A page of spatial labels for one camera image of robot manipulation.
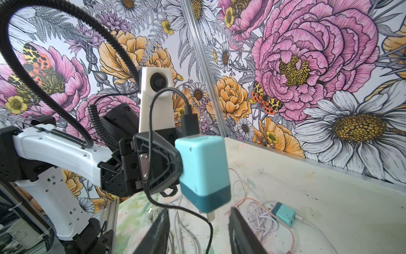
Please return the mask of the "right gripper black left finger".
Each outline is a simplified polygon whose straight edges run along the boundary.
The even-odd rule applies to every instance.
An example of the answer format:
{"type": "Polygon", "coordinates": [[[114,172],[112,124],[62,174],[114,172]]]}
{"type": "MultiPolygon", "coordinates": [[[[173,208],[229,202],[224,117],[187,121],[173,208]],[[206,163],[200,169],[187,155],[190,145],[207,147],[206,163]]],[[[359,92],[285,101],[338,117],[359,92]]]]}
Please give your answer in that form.
{"type": "Polygon", "coordinates": [[[168,209],[164,208],[133,254],[166,254],[170,232],[168,209]]]}

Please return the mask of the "teal charger with black cable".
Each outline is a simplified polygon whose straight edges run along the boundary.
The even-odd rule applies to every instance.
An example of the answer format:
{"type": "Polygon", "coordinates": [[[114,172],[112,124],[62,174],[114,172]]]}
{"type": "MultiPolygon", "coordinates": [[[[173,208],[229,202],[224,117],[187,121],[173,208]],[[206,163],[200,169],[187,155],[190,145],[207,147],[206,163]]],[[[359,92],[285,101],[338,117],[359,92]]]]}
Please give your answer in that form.
{"type": "Polygon", "coordinates": [[[210,214],[231,200],[231,183],[225,140],[214,135],[180,138],[182,194],[201,213],[210,214]]]}

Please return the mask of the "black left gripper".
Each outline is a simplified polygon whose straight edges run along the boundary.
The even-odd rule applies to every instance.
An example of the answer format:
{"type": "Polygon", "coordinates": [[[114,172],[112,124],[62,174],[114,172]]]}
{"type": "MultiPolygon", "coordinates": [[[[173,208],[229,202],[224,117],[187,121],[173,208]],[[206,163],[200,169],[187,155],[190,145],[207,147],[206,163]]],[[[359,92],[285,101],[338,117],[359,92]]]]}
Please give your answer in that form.
{"type": "Polygon", "coordinates": [[[139,116],[122,103],[100,118],[106,132],[118,142],[111,159],[101,162],[101,189],[129,197],[143,191],[149,182],[149,193],[162,193],[179,184],[183,173],[180,152],[175,148],[179,131],[154,131],[152,151],[149,132],[139,133],[139,116]]]}

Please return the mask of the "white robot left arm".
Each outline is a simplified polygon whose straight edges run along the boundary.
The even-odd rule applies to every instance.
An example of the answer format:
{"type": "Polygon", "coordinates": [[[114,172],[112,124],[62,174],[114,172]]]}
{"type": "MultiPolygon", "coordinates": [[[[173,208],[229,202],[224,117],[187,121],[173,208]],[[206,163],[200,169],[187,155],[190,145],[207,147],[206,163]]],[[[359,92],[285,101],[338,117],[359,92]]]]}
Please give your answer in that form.
{"type": "Polygon", "coordinates": [[[105,230],[79,205],[64,182],[64,169],[119,197],[144,191],[145,185],[155,194],[178,183],[181,167],[174,142],[179,131],[171,106],[158,103],[155,113],[149,111],[149,103],[141,106],[138,128],[127,104],[108,112],[101,124],[122,136],[113,149],[84,148],[52,124],[1,129],[1,180],[16,183],[36,199],[65,253],[106,254],[113,230],[105,230]]]}

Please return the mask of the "teal charger with white cable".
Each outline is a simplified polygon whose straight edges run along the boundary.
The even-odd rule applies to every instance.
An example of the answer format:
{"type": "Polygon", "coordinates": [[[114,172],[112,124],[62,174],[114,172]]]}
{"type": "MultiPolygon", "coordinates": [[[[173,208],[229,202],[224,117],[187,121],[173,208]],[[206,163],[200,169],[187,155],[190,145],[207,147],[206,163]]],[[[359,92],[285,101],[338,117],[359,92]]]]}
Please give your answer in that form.
{"type": "Polygon", "coordinates": [[[271,213],[290,228],[293,226],[296,219],[296,210],[280,202],[275,204],[271,213]]]}

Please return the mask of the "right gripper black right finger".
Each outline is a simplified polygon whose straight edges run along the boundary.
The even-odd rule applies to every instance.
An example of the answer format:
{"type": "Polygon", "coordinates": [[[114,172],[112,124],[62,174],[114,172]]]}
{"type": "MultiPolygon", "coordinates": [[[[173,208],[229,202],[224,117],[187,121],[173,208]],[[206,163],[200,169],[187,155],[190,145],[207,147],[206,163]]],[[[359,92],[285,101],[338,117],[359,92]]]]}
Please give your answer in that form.
{"type": "Polygon", "coordinates": [[[232,254],[266,254],[261,242],[235,207],[230,211],[228,231],[232,254]]]}

